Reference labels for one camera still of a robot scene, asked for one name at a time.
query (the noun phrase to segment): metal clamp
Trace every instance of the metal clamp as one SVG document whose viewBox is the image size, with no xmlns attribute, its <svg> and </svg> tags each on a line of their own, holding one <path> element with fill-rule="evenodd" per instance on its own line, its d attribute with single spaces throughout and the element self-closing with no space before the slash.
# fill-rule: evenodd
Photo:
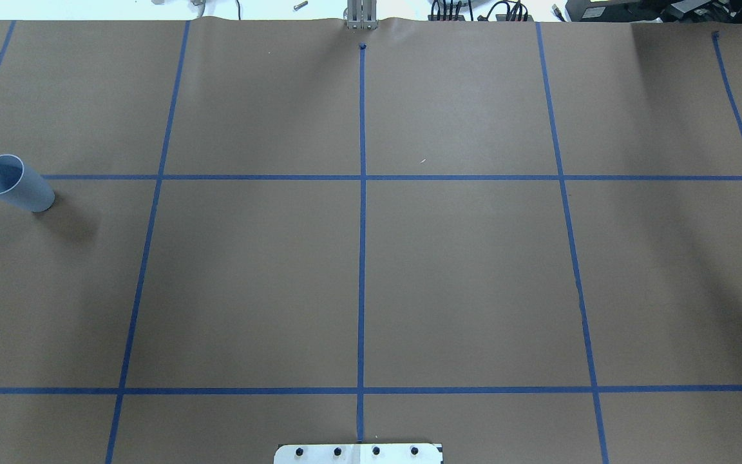
<svg viewBox="0 0 742 464">
<path fill-rule="evenodd" d="M 348 0 L 345 10 L 348 29 L 377 29 L 377 0 Z"/>
</svg>

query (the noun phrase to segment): white label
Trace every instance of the white label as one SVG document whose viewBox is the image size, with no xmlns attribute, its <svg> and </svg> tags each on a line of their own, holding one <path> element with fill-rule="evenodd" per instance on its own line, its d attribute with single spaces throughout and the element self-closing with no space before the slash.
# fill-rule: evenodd
<svg viewBox="0 0 742 464">
<path fill-rule="evenodd" d="M 601 17 L 604 11 L 606 11 L 605 6 L 596 6 L 595 8 L 586 8 L 585 12 L 583 12 L 583 19 L 588 19 L 592 17 Z"/>
</svg>

